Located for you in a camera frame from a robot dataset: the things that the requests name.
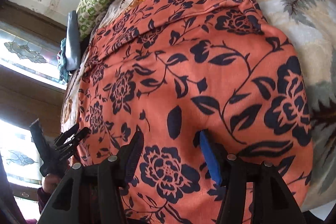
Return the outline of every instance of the beige floral blanket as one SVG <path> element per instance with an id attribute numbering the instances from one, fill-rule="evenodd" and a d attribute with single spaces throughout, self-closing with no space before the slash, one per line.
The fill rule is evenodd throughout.
<path id="1" fill-rule="evenodd" d="M 103 27 L 142 0 L 115 0 L 100 22 Z M 295 46 L 313 119 L 314 168 L 302 210 L 336 199 L 336 0 L 257 0 L 271 25 Z M 62 130 L 77 120 L 82 66 L 68 84 Z"/>

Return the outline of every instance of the person's hand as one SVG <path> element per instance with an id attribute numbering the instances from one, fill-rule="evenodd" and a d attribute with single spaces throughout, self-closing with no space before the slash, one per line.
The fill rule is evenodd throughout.
<path id="1" fill-rule="evenodd" d="M 48 194 L 52 194 L 57 185 L 60 183 L 61 178 L 57 175 L 48 174 L 45 178 L 42 178 L 42 189 Z"/>

